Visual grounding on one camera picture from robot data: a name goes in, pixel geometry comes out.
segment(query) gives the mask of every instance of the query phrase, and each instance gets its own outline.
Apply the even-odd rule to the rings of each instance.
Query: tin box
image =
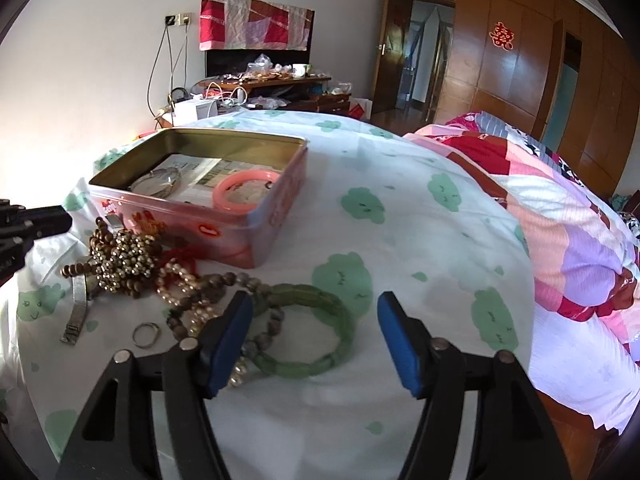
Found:
[[[89,182],[105,216],[130,229],[161,236],[174,246],[196,246],[205,258],[243,269],[259,266],[306,177],[306,140],[273,134],[169,128],[121,156]],[[265,198],[247,214],[135,194],[129,186],[169,155],[223,158],[271,166],[281,172]]]

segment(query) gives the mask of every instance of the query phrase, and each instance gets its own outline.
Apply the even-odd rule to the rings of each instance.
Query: quilted cloth hanging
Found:
[[[313,15],[260,0],[202,0],[200,50],[306,50]]]

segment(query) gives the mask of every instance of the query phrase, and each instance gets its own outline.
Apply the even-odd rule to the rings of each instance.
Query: wall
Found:
[[[414,93],[412,94],[412,99],[422,103],[427,99],[427,90],[429,89],[429,79],[431,78],[433,56],[436,50],[439,27],[440,18],[438,11],[434,8],[424,24],[422,47],[420,48],[420,57],[415,73]]]
[[[428,17],[422,33],[422,47],[420,50],[420,59],[418,60],[417,73],[415,75],[414,93],[412,98],[416,101],[425,102],[427,92],[429,91],[429,81],[431,79],[431,70],[433,69],[433,56],[436,49],[436,41],[438,39],[438,29],[440,22],[452,23],[456,10],[452,7],[445,7],[437,4],[428,4],[426,2],[414,1],[414,9],[420,5],[422,11],[422,20]]]
[[[368,96],[382,0],[267,1],[315,10],[311,63]],[[146,85],[163,17],[197,16],[199,3],[31,0],[0,45],[0,196],[27,206],[60,202],[92,160],[151,129]],[[190,31],[190,84],[204,76],[197,29]],[[183,28],[172,30],[175,50],[183,37]],[[164,51],[153,108],[166,104],[168,85]]]

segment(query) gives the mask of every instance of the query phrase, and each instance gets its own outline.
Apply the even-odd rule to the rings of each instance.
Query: red string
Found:
[[[202,247],[195,245],[174,247],[173,249],[169,249],[162,253],[160,260],[158,261],[158,267],[164,267],[164,265],[173,258],[175,258],[180,265],[189,269],[191,274],[197,276],[196,260],[203,260],[206,258],[206,253]]]

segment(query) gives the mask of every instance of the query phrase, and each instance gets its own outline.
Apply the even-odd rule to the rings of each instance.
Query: wooden wardrobe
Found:
[[[513,31],[512,50],[491,40],[498,22]],[[456,0],[434,122],[485,110],[539,139],[556,94],[566,32],[582,42],[582,52],[558,153],[594,193],[608,198],[636,130],[640,68],[625,41],[575,0]]]

